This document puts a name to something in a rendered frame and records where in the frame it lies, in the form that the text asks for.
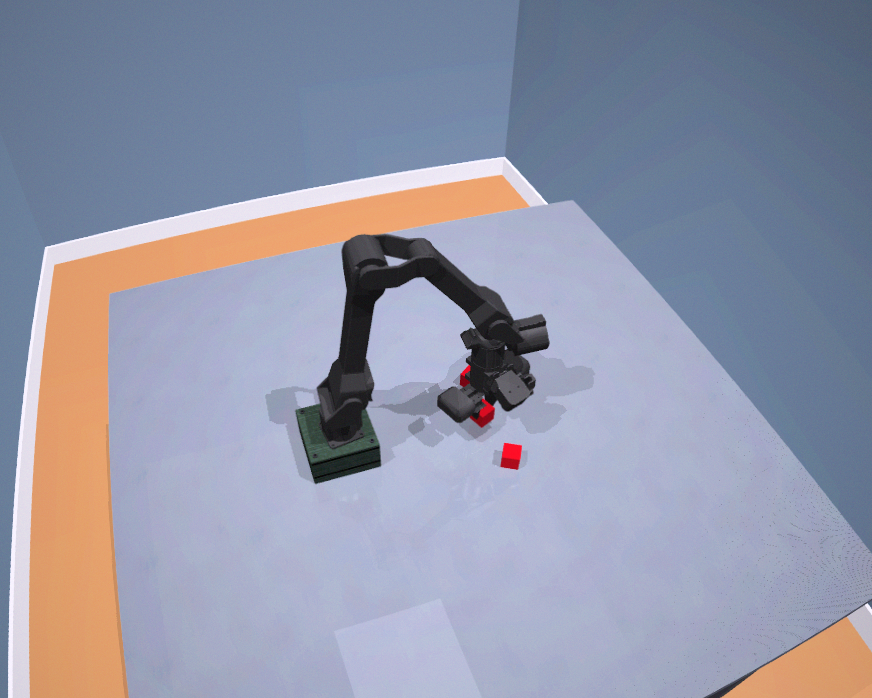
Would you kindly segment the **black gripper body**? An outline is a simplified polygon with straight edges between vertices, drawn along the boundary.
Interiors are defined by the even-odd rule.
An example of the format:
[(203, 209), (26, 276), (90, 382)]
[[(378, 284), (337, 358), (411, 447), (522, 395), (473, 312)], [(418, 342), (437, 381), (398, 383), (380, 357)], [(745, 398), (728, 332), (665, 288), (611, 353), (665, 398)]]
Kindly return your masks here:
[(461, 392), (457, 387), (453, 386), (440, 394), (437, 398), (437, 406), (445, 412), (456, 423), (462, 423), (473, 415), (475, 408), (482, 404), (483, 395), (488, 396), (488, 392), (484, 389), (488, 380), (490, 380), (496, 372), (503, 373), (507, 366), (514, 364), (515, 374), (529, 374), (530, 364), (521, 355), (515, 356), (513, 351), (505, 350), (503, 362), (495, 368), (483, 368), (476, 365), (471, 355), (466, 358), (466, 363), (470, 365), (470, 371), (465, 374), (465, 378), (470, 382), (464, 387), (465, 392)]

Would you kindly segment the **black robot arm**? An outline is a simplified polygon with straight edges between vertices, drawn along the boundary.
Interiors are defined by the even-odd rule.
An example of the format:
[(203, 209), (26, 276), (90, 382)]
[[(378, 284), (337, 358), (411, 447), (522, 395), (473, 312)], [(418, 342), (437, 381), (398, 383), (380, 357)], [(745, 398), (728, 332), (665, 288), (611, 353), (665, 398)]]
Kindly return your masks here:
[[(425, 238), (362, 234), (345, 241), (341, 254), (347, 293), (340, 352), (328, 377), (316, 387), (319, 427), (332, 449), (365, 436), (362, 411), (372, 402), (374, 389), (366, 354), (374, 304), (385, 288), (424, 277), (455, 302), (476, 327), (460, 336), (480, 367), (499, 366), (505, 346), (515, 356), (549, 347), (542, 314), (514, 320), (499, 293), (474, 283)], [(384, 255), (408, 261), (389, 267)], [(532, 374), (516, 375), (510, 364), (503, 373), (493, 374), (484, 389), (510, 412), (534, 394), (535, 382)]]

